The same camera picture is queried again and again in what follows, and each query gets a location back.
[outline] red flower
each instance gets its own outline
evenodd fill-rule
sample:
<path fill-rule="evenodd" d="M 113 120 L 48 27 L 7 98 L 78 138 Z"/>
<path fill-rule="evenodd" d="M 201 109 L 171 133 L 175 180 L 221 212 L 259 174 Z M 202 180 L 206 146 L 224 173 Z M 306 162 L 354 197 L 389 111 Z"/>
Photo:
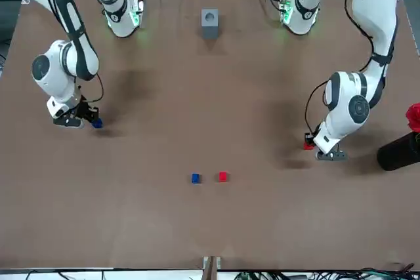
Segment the red flower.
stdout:
<path fill-rule="evenodd" d="M 406 113 L 408 127 L 414 132 L 420 132 L 420 103 L 411 105 Z"/>

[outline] gray block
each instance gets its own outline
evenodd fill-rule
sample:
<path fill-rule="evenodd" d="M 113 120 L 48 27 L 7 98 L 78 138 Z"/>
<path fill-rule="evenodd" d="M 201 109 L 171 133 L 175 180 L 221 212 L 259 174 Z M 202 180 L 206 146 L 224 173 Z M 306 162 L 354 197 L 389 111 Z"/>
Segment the gray block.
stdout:
<path fill-rule="evenodd" d="M 201 28 L 204 39 L 216 39 L 219 34 L 219 10 L 201 10 Z"/>

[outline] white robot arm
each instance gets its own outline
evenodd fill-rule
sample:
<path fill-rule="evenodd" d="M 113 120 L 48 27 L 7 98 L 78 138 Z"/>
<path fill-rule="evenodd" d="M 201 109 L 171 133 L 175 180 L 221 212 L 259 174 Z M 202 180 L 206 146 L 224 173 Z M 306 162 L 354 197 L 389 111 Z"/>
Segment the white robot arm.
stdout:
<path fill-rule="evenodd" d="M 32 64 L 32 77 L 50 96 L 47 107 L 54 124 L 81 128 L 83 119 L 101 127 L 98 109 L 91 108 L 75 86 L 75 78 L 91 80 L 99 61 L 74 0 L 36 0 L 61 23 L 70 41 L 55 41 Z"/>
<path fill-rule="evenodd" d="M 397 30 L 397 0 L 353 0 L 354 20 L 373 43 L 364 72 L 335 72 L 327 82 L 325 100 L 330 111 L 315 132 L 314 143 L 324 154 L 368 119 L 379 102 L 392 60 Z"/>
<path fill-rule="evenodd" d="M 282 22 L 303 35 L 311 29 L 320 0 L 280 0 Z M 365 71 L 335 72 L 325 87 L 329 113 L 310 135 L 319 149 L 318 158 L 334 160 L 332 151 L 345 136 L 358 130 L 370 109 L 380 100 L 388 65 L 392 60 L 397 30 L 397 0 L 352 0 L 354 23 L 371 42 L 372 55 Z"/>

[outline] table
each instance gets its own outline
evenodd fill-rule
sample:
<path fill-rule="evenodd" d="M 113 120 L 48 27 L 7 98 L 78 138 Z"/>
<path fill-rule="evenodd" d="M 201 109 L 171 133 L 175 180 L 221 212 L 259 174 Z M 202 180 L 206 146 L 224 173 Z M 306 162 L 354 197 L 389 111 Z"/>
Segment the table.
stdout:
<path fill-rule="evenodd" d="M 145 0 L 144 29 L 127 39 L 96 0 L 75 1 L 100 57 L 105 128 L 52 124 L 30 66 L 65 35 L 38 4 L 23 6 L 0 80 L 1 268 L 200 268 L 209 255 L 224 269 L 420 264 L 419 167 L 375 162 L 419 101 L 402 1 L 385 95 L 342 142 L 342 163 L 303 151 L 303 113 L 318 83 L 368 58 L 344 0 L 322 0 L 301 37 L 265 0 Z M 212 7 L 221 35 L 204 41 L 200 11 Z M 100 93 L 96 80 L 79 84 Z M 327 113 L 321 95 L 312 126 Z"/>

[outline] black cylinder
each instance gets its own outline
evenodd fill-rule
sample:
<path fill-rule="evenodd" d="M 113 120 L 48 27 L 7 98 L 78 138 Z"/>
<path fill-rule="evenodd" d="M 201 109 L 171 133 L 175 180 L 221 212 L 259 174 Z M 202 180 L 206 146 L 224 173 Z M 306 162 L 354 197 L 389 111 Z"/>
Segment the black cylinder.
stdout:
<path fill-rule="evenodd" d="M 420 161 L 420 153 L 415 141 L 416 132 L 411 132 L 378 150 L 377 160 L 384 170 L 396 170 Z"/>

